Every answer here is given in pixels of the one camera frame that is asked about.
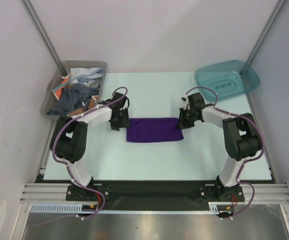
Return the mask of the purple microfiber towel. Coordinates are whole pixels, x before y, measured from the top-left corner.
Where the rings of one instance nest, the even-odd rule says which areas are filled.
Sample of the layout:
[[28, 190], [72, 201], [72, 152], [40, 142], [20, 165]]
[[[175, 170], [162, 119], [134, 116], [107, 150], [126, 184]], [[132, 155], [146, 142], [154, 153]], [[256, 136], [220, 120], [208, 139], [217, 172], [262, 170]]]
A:
[[174, 117], [131, 118], [129, 121], [126, 141], [130, 143], [177, 142], [184, 139], [182, 130], [177, 128], [178, 119]]

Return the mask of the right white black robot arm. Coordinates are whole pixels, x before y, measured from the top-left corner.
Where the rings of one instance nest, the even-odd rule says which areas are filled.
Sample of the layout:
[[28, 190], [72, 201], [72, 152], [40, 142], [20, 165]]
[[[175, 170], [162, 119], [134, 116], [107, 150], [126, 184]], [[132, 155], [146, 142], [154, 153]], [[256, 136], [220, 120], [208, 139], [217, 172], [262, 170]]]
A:
[[190, 129], [195, 122], [209, 123], [223, 130], [224, 147], [227, 153], [222, 172], [216, 177], [213, 187], [202, 188], [202, 199], [227, 202], [238, 193], [240, 176], [247, 162], [254, 161], [256, 154], [264, 151], [263, 138], [250, 113], [238, 115], [222, 110], [217, 104], [207, 104], [201, 93], [181, 98], [184, 106], [179, 108], [178, 129]]

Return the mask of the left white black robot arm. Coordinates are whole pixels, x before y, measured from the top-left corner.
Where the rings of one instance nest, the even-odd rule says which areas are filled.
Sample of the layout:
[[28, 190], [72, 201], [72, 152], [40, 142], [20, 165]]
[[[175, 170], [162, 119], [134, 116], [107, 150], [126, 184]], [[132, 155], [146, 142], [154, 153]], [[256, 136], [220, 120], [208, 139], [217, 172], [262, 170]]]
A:
[[95, 186], [92, 175], [83, 163], [87, 148], [88, 130], [109, 123], [112, 131], [130, 127], [130, 100], [127, 94], [113, 92], [111, 98], [75, 116], [61, 116], [53, 132], [49, 149], [55, 162], [64, 165], [71, 185], [67, 189], [67, 201], [97, 201], [106, 199], [110, 192]]

